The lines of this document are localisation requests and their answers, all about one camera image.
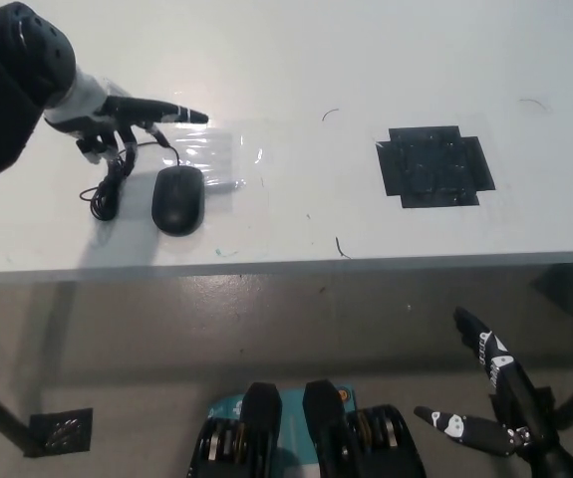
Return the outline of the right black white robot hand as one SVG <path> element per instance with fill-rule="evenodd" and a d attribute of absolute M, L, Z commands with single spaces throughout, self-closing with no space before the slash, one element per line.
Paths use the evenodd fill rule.
<path fill-rule="evenodd" d="M 489 398 L 496 419 L 426 406 L 417 406 L 415 416 L 462 446 L 497 457 L 517 455 L 533 477 L 573 477 L 573 455 L 562 446 L 553 421 L 551 391 L 535 387 L 519 360 L 474 314 L 458 307 L 453 318 L 493 387 Z"/>

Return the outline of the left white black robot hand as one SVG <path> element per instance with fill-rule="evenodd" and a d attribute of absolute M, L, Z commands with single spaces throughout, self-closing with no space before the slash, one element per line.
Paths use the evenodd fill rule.
<path fill-rule="evenodd" d="M 45 110 L 49 126 L 76 140 L 81 154 L 93 164 L 103 158 L 110 166 L 131 171 L 138 157 L 135 126 L 158 144 L 168 147 L 157 128 L 160 123 L 206 124 L 208 115 L 176 104 L 135 98 L 110 80 L 99 80 L 78 70 L 71 90 Z"/>

